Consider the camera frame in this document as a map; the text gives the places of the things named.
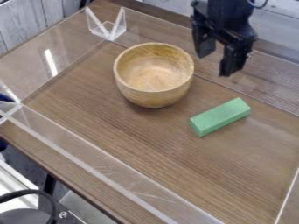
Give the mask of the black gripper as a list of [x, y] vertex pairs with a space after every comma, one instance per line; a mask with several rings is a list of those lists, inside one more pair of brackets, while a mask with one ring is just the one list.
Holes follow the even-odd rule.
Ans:
[[200, 58], [224, 45], [219, 76], [230, 77], [243, 69], [258, 34], [250, 24], [254, 6], [247, 0], [191, 1], [191, 31], [195, 52]]

